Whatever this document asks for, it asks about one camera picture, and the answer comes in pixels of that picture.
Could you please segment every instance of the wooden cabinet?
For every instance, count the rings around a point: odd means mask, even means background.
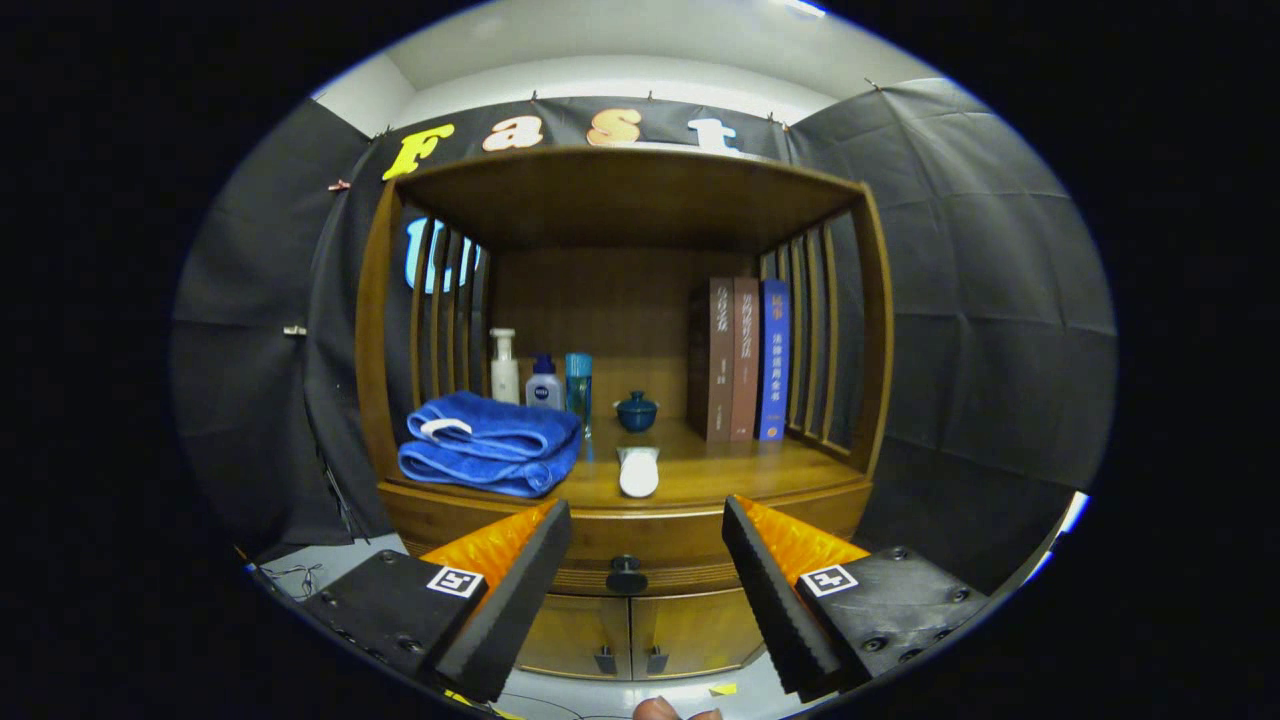
[[[741,589],[632,598],[549,594],[516,665],[572,678],[646,680],[732,670],[763,650]]]
[[[740,667],[764,647],[741,588],[631,598],[631,678],[680,678]]]
[[[516,665],[553,675],[630,680],[627,614],[625,597],[549,594],[529,629]],[[612,657],[599,660],[596,656]]]
[[[422,243],[412,297],[397,287],[396,299],[389,281],[404,264],[392,259],[392,236],[406,206],[448,232],[431,263],[430,243]],[[846,218],[856,261],[833,243],[833,223]],[[449,297],[445,273],[461,277],[472,265],[468,251],[477,254],[475,274]],[[689,291],[708,275],[746,274],[787,281],[791,290],[787,432],[781,442],[707,443],[684,419]],[[860,318],[838,311],[836,297],[847,286],[860,292]],[[408,316],[407,328],[388,325],[392,301],[408,304],[397,313]],[[399,469],[393,427],[404,419],[393,416],[389,393],[417,407],[460,389],[485,392],[486,325],[516,328],[525,374],[535,352],[595,359],[594,437],[547,497],[420,484]],[[838,357],[849,333],[861,338],[861,354]],[[570,548],[524,646],[524,667],[643,679],[741,665],[762,643],[721,539],[724,498],[744,495],[849,537],[872,492],[888,411],[893,306],[879,217],[861,183],[653,149],[534,147],[426,167],[392,178],[379,201],[355,334],[365,445],[411,552],[548,498],[568,502]],[[861,389],[837,402],[841,372],[859,373]],[[631,389],[662,404],[654,427],[637,436],[612,418],[612,401]],[[852,432],[837,437],[837,427]],[[618,489],[623,443],[659,448],[652,496]],[[641,596],[605,589],[611,560],[621,555],[640,560],[649,580]],[[616,673],[602,670],[596,655]]]

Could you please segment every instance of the blue towel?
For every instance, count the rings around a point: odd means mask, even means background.
[[[431,423],[429,432],[422,425]],[[408,416],[399,450],[404,475],[517,497],[539,497],[568,475],[582,445],[577,416],[470,392],[429,401]]]

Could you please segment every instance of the cabinet door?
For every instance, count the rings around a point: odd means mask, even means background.
[[[572,678],[630,680],[630,641],[625,597],[548,594],[516,666]]]
[[[763,648],[741,588],[631,598],[631,676],[636,680],[732,670]]]

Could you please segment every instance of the blue lidded bowl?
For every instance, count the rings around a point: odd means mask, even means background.
[[[643,389],[631,391],[631,400],[614,404],[614,409],[618,411],[618,421],[628,433],[648,430],[658,416],[658,404],[645,400]]]

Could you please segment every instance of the blue book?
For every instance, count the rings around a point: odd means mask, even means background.
[[[783,281],[760,281],[760,424],[755,437],[781,441],[787,427],[791,377],[791,291]]]

